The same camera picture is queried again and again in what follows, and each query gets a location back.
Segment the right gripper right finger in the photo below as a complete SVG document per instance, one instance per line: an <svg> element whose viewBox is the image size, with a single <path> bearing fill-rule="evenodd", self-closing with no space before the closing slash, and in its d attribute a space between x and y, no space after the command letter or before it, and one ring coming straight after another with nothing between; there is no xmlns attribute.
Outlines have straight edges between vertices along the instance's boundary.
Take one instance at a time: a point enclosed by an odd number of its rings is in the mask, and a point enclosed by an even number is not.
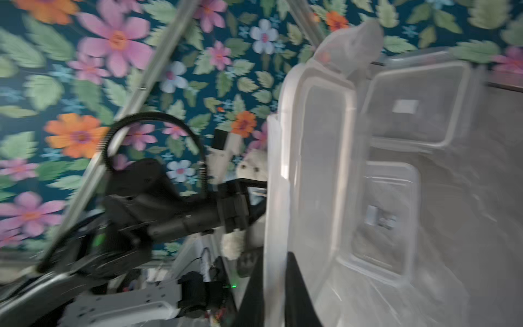
<svg viewBox="0 0 523 327"><path fill-rule="evenodd" d="M285 272L285 326L322 327L292 252L287 253Z"/></svg>

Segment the square clear lunch box lid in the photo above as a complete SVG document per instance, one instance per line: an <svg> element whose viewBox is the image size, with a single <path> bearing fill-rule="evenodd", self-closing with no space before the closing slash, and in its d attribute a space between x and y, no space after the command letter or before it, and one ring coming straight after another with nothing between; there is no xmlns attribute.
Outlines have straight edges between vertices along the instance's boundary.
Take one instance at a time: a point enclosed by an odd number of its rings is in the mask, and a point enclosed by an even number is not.
<svg viewBox="0 0 523 327"><path fill-rule="evenodd" d="M364 102L371 146L427 153L464 138L486 75L486 66L461 61L446 48L390 57Z"/></svg>

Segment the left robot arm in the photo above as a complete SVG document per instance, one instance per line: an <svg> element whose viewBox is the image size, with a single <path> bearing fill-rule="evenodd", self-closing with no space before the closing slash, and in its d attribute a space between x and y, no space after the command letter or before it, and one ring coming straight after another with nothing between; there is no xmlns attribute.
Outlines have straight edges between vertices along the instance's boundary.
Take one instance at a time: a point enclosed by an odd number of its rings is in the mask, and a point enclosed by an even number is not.
<svg viewBox="0 0 523 327"><path fill-rule="evenodd" d="M223 227L226 232L246 230L266 212L266 201L252 204L249 189L266 188L263 181L240 178L202 186L202 192L183 197L154 159L141 159L124 170L115 170L104 197L104 212L69 229L37 265L39 273L51 271L60 260L55 254L76 238L80 229L98 219L109 232L93 253L78 260L73 273L110 279L149 262L153 246Z"/></svg>

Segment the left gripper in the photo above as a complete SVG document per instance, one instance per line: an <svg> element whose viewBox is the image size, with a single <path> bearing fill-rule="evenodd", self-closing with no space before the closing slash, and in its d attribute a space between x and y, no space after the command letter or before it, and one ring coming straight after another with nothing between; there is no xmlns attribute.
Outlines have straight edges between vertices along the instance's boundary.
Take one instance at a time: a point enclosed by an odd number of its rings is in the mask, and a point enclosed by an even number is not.
<svg viewBox="0 0 523 327"><path fill-rule="evenodd" d="M266 181L239 178L217 186L217 210L226 233L246 230L266 213L267 199L250 201L249 188L267 189Z"/></svg>

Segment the rectangular clear box lid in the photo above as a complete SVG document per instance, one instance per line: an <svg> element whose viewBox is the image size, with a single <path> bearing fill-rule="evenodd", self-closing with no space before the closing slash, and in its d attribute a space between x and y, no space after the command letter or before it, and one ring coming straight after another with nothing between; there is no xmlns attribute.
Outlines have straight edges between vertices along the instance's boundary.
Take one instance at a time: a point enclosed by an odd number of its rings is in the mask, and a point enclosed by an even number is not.
<svg viewBox="0 0 523 327"><path fill-rule="evenodd" d="M265 326L285 326L287 253L294 253L322 326L336 326L333 269L369 149L366 73L381 55L377 20L332 32L287 74L268 117Z"/></svg>

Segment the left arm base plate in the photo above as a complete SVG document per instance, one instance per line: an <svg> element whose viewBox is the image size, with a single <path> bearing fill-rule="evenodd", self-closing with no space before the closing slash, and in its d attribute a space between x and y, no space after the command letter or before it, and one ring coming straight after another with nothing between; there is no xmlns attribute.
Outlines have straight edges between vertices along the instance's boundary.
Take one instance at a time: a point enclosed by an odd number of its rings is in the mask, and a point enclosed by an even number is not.
<svg viewBox="0 0 523 327"><path fill-rule="evenodd" d="M79 296L63 312L58 326L182 326L194 320L204 326L206 312L220 309L229 288L205 282L191 271L158 286L109 295Z"/></svg>

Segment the square clear lunch box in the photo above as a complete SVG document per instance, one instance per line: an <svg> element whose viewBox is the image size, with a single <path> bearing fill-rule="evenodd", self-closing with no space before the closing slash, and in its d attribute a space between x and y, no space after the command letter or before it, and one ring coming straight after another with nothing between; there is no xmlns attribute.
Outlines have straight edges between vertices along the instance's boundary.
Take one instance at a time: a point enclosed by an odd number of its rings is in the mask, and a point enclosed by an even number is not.
<svg viewBox="0 0 523 327"><path fill-rule="evenodd" d="M419 172L404 162L368 161L345 216L337 260L393 287L409 282L417 251Z"/></svg>

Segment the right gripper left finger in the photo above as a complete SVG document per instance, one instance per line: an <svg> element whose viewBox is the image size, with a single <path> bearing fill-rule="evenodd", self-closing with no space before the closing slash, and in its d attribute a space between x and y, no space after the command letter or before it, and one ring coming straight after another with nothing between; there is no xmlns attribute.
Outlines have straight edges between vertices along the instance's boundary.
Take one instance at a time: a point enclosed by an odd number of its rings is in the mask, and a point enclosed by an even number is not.
<svg viewBox="0 0 523 327"><path fill-rule="evenodd" d="M237 327L263 327L264 309L264 259L258 258L234 325Z"/></svg>

